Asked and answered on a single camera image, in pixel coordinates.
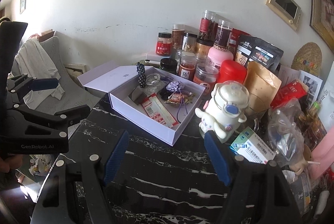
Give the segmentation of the dark label grain jar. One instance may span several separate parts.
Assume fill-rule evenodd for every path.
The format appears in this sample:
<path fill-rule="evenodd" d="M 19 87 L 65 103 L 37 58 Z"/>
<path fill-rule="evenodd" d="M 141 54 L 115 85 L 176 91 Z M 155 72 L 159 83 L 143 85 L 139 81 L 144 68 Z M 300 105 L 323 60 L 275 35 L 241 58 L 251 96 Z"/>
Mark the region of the dark label grain jar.
<path fill-rule="evenodd" d="M 213 47 L 225 51 L 232 34 L 233 25 L 229 21 L 219 20 Z"/>

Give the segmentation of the pink box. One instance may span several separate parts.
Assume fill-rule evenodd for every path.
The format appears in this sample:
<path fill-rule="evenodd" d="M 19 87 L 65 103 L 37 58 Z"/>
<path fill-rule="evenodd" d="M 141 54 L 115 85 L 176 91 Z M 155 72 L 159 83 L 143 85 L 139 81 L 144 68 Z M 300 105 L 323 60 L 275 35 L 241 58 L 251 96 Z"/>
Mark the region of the pink box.
<path fill-rule="evenodd" d="M 317 180 L 333 164 L 333 127 L 327 132 L 322 141 L 312 151 L 312 157 L 319 164 L 309 168 L 312 180 Z"/>

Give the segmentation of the red label spice jar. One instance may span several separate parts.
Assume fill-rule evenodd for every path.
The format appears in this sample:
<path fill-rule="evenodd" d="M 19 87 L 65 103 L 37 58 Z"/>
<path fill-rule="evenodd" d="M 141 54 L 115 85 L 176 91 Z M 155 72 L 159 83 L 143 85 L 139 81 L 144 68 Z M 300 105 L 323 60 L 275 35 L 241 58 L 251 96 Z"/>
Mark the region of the red label spice jar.
<path fill-rule="evenodd" d="M 170 56 L 172 51 L 172 34 L 159 33 L 155 53 L 159 56 Z"/>

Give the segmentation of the yellow content black lid jar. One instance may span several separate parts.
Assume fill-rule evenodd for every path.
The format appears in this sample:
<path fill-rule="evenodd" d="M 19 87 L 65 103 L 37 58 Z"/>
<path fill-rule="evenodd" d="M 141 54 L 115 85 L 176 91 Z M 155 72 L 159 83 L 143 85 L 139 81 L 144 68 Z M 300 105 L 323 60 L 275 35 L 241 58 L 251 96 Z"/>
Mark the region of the yellow content black lid jar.
<path fill-rule="evenodd" d="M 196 40 L 195 53 L 200 55 L 208 55 L 210 48 L 213 47 L 213 42 L 210 40 Z"/>

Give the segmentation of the black lid green jar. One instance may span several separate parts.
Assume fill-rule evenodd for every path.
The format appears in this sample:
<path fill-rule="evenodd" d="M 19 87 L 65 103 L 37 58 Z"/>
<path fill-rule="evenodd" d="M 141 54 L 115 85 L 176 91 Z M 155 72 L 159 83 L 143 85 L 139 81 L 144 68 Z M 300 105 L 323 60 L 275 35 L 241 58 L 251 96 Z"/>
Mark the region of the black lid green jar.
<path fill-rule="evenodd" d="M 160 60 L 160 70 L 166 71 L 171 74 L 176 74 L 177 61 L 172 58 L 163 58 Z"/>

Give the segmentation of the grey patterned chair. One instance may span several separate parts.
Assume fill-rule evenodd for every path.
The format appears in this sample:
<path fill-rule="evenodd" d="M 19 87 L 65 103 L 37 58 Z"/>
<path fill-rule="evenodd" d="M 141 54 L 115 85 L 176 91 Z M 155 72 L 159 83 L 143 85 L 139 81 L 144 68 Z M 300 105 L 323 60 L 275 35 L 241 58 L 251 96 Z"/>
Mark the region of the grey patterned chair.
<path fill-rule="evenodd" d="M 80 87 L 74 82 L 74 80 L 72 80 L 72 78 L 70 78 L 70 75 L 67 73 L 61 60 L 59 38 L 57 36 L 53 36 L 44 42 L 40 42 L 40 44 L 56 65 L 56 68 L 61 76 L 58 81 L 65 93 L 61 100 L 49 95 L 35 110 L 47 114 L 55 114 L 56 112 L 81 105 L 88 105 L 90 108 L 93 108 L 100 99 Z M 15 60 L 13 62 L 11 73 L 14 76 L 21 75 L 18 69 L 18 64 Z"/>

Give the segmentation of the purple tassel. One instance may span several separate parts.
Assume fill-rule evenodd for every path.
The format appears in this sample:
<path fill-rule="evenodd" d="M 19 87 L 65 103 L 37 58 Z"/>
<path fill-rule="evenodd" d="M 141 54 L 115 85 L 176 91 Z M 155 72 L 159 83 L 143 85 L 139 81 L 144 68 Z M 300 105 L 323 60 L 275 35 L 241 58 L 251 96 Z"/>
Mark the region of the purple tassel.
<path fill-rule="evenodd" d="M 169 76 L 160 75 L 160 80 L 168 84 L 173 81 L 173 78 Z"/>

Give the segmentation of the woven straw fan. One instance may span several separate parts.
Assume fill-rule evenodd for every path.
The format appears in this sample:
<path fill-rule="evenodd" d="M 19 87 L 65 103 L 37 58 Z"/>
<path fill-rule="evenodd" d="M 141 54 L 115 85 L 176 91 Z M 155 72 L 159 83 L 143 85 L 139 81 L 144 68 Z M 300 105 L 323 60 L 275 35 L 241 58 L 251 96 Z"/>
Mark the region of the woven straw fan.
<path fill-rule="evenodd" d="M 295 54 L 291 68 L 294 70 L 302 70 L 319 77 L 321 65 L 322 53 L 320 47 L 314 42 L 308 42 Z"/>

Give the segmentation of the blue white medicine box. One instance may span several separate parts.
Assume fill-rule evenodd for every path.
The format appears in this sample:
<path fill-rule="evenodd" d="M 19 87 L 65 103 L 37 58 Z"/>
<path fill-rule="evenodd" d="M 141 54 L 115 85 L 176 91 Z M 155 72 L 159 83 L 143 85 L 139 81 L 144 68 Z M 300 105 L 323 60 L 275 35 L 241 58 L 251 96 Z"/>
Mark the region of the blue white medicine box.
<path fill-rule="evenodd" d="M 249 162 L 267 164 L 276 153 L 250 128 L 245 128 L 230 144 L 230 149 Z"/>

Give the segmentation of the nutritious cereal packet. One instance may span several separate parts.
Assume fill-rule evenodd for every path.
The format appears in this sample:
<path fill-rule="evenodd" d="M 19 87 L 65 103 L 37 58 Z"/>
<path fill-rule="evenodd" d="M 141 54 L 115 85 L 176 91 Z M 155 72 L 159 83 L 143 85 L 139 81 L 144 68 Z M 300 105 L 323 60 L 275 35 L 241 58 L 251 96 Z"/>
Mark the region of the nutritious cereal packet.
<path fill-rule="evenodd" d="M 180 105 L 182 103 L 185 103 L 186 105 L 192 101 L 194 98 L 194 93 L 192 92 L 174 92 L 172 93 L 165 103 L 170 104 L 170 105 Z"/>

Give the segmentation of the red white sachet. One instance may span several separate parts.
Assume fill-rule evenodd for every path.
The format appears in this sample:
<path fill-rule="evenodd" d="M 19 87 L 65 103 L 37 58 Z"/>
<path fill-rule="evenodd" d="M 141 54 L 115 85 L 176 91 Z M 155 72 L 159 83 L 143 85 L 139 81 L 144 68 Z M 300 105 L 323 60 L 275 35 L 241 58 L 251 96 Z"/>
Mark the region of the red white sachet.
<path fill-rule="evenodd" d="M 179 124 L 155 93 L 146 98 L 141 106 L 151 119 L 166 127 L 173 128 Z"/>

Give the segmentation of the lavender drawstring pouch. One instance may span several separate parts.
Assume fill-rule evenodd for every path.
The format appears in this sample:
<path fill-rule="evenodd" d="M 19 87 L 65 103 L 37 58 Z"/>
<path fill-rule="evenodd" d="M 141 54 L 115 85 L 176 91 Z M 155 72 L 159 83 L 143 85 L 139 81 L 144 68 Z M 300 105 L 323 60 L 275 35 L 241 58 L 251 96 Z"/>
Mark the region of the lavender drawstring pouch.
<path fill-rule="evenodd" d="M 172 93 L 181 93 L 185 85 L 181 81 L 172 81 L 166 86 L 166 90 Z"/>

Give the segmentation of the orange label clear jar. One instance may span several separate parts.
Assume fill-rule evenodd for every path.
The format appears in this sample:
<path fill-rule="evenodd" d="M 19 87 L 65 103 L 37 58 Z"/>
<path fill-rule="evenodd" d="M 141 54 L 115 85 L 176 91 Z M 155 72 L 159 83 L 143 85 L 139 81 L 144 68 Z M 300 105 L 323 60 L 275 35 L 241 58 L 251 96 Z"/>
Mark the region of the orange label clear jar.
<path fill-rule="evenodd" d="M 178 76 L 187 79 L 189 81 L 193 80 L 196 70 L 196 56 L 192 52 L 183 51 L 181 54 L 180 65 Z"/>

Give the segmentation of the black polka dot scrunchie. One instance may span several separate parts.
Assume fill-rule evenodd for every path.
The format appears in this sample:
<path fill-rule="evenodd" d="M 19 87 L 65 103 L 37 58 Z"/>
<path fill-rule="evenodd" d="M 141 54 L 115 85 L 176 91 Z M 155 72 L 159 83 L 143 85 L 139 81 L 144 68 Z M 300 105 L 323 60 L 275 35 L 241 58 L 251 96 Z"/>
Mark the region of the black polka dot scrunchie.
<path fill-rule="evenodd" d="M 145 73 L 145 66 L 144 64 L 137 62 L 137 73 L 138 73 L 138 81 L 139 81 L 139 86 L 141 88 L 145 88 L 146 86 L 146 73 Z"/>

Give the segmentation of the black food pouch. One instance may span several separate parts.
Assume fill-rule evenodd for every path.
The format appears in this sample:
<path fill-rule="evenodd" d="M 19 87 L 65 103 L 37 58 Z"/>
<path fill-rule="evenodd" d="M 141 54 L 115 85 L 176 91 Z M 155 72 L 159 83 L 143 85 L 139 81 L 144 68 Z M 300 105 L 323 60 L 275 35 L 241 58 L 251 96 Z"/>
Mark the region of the black food pouch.
<path fill-rule="evenodd" d="M 261 38 L 242 34 L 234 60 L 245 68 L 255 61 L 274 73 L 283 54 L 283 50 Z"/>

